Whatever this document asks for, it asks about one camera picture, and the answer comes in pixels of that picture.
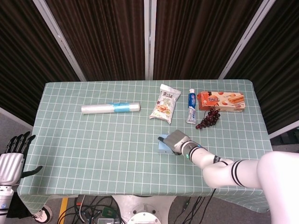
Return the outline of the white aluminium frame post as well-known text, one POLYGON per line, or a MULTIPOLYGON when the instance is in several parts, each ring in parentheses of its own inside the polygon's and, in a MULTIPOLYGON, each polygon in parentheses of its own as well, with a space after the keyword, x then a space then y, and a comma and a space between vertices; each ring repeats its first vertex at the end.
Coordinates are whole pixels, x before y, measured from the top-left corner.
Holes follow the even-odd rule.
POLYGON ((144 2, 145 79, 153 80, 153 78, 154 78, 157 0, 143 0, 143 2, 144 2))
POLYGON ((63 54, 65 55, 67 61, 69 62, 70 66, 73 68, 74 72, 76 73, 77 77, 81 82, 86 82, 86 77, 77 62, 73 51, 71 50, 66 38, 64 37, 61 28, 59 27, 56 19, 54 18, 53 13, 51 12, 47 2, 45 0, 32 0, 34 5, 36 6, 37 10, 41 14, 42 18, 44 19, 46 25, 50 29, 52 35, 54 36, 56 42, 58 43, 60 49, 62 50, 63 54))
POLYGON ((271 10, 272 6, 276 0, 263 0, 261 5, 259 6, 258 10, 256 11, 255 15, 253 16, 252 20, 250 21, 249 25, 245 29, 240 41, 238 42, 236 48, 234 49, 232 55, 230 56, 229 60, 227 61, 226 65, 224 66, 223 70, 221 71, 218 79, 224 79, 228 72, 231 70, 233 65, 236 63, 237 59, 249 43, 252 36, 255 34, 263 20, 265 19, 268 12, 271 10))

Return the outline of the light blue numbered cube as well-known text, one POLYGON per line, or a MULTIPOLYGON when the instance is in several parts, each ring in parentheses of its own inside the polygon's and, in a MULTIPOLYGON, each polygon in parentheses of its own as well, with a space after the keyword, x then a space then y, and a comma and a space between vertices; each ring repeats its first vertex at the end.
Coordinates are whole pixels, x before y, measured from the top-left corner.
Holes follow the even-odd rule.
POLYGON ((161 140, 167 137, 167 134, 161 134, 158 137, 158 152, 161 154, 174 154, 174 152, 161 140))

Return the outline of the green checked tablecloth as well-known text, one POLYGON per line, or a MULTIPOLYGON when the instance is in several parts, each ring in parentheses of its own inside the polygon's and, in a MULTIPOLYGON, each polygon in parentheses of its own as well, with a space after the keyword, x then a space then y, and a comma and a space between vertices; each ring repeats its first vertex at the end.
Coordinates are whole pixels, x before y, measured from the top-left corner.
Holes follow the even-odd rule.
POLYGON ((20 198, 36 212, 54 196, 205 196, 213 192, 187 158, 158 152, 158 137, 180 130, 209 152, 234 161, 259 159, 272 150, 249 80, 165 80, 181 91, 171 124, 150 119, 160 81, 47 83, 36 114, 20 198), (186 122, 189 90, 240 92, 243 112, 222 112, 212 127, 186 122), (138 112, 82 114, 83 105, 140 103, 138 112))

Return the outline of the white blue toothpaste tube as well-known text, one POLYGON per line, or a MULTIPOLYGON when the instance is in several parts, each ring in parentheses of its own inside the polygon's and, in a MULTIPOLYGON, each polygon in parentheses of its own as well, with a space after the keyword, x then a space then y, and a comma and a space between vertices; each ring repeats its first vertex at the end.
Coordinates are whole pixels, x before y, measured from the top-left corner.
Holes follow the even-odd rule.
POLYGON ((189 90, 188 95, 188 124, 196 124, 196 94, 194 89, 189 90))

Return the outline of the white snack bag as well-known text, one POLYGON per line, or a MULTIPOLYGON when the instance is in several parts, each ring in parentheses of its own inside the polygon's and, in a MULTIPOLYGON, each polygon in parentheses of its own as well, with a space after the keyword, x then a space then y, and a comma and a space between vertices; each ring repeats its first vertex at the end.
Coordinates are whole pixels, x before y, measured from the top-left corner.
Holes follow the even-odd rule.
POLYGON ((165 84, 160 85, 160 94, 157 103, 149 118, 157 118, 171 124, 176 102, 181 95, 181 91, 173 89, 165 84))

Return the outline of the orange biscuit box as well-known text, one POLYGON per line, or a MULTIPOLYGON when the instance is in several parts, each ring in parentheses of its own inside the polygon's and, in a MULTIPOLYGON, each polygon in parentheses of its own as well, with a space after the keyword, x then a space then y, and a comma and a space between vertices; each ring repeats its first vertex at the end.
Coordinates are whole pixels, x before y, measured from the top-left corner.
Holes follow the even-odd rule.
POLYGON ((242 93, 202 91, 197 95, 199 110, 210 109, 224 112, 242 112, 245 105, 245 97, 242 93))

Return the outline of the dark purple grape bunch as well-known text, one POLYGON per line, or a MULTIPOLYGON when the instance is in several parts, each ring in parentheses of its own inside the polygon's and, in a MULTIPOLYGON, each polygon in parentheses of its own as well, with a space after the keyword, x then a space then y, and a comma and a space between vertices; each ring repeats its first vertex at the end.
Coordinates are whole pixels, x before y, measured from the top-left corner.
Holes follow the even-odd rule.
POLYGON ((202 121, 196 125, 196 129, 203 129, 216 125, 220 118, 220 109, 210 109, 207 115, 204 116, 202 121))

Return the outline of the yellow floor tape strip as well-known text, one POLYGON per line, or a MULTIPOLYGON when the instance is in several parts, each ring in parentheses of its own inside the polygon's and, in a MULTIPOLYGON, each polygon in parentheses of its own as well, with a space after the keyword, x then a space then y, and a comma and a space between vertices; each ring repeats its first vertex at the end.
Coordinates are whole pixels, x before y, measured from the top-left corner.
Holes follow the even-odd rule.
POLYGON ((65 213, 65 211, 67 209, 67 204, 68 204, 68 198, 67 197, 62 198, 60 212, 59 212, 59 218, 61 218, 63 216, 63 214, 65 213))

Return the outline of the clear plastic bag roll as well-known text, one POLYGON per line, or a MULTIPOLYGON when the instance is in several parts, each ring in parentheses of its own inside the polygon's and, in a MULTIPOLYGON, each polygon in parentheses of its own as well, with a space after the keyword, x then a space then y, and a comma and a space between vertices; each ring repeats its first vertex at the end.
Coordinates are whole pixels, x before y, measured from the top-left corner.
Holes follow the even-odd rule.
POLYGON ((140 111, 140 103, 112 103, 112 104, 81 106, 82 114, 138 112, 138 111, 140 111))

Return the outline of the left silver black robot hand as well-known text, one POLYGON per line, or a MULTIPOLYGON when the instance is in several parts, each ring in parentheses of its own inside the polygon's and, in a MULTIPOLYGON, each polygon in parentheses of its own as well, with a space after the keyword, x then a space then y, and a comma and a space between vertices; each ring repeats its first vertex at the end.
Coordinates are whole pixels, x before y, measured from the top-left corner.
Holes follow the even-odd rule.
POLYGON ((0 186, 14 186, 20 179, 37 174, 43 167, 24 171, 26 158, 31 142, 36 136, 30 131, 14 136, 8 142, 5 152, 0 154, 0 186))

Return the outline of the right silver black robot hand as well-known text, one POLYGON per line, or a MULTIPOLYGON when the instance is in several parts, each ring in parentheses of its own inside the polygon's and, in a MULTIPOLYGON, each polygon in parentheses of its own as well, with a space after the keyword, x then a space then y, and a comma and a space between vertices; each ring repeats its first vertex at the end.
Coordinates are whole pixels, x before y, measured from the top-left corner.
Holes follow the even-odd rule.
POLYGON ((164 143, 167 147, 169 147, 175 155, 181 155, 182 145, 185 142, 191 141, 190 137, 181 132, 180 130, 172 132, 166 138, 158 137, 158 140, 164 143))

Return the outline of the white black sneaker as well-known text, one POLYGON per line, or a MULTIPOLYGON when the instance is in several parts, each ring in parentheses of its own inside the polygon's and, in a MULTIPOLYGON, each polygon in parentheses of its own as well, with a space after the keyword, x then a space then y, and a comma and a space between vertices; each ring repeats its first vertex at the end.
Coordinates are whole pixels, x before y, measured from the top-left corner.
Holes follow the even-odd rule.
POLYGON ((47 224, 53 218, 52 210, 49 206, 44 205, 36 214, 31 216, 39 224, 47 224))

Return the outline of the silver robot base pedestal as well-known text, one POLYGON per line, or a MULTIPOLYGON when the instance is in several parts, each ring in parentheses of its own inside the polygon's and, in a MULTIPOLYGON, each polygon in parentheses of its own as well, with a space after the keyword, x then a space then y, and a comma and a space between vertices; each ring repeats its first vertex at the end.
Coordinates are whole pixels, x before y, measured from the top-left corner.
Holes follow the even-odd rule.
POLYGON ((169 224, 169 212, 175 196, 114 195, 126 224, 169 224))

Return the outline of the dark brown pleated curtain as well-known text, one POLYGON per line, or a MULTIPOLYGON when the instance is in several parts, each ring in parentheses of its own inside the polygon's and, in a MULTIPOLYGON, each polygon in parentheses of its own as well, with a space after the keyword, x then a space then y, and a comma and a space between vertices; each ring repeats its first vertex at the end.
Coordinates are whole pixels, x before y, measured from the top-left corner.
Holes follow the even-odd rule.
POLYGON ((0 107, 34 124, 46 83, 78 82, 32 0, 0 0, 0 107))
POLYGON ((153 78, 217 79, 263 0, 157 0, 153 78))
POLYGON ((226 79, 248 79, 269 134, 299 120, 299 0, 276 0, 226 79))
POLYGON ((87 81, 145 79, 144 0, 46 0, 87 81))

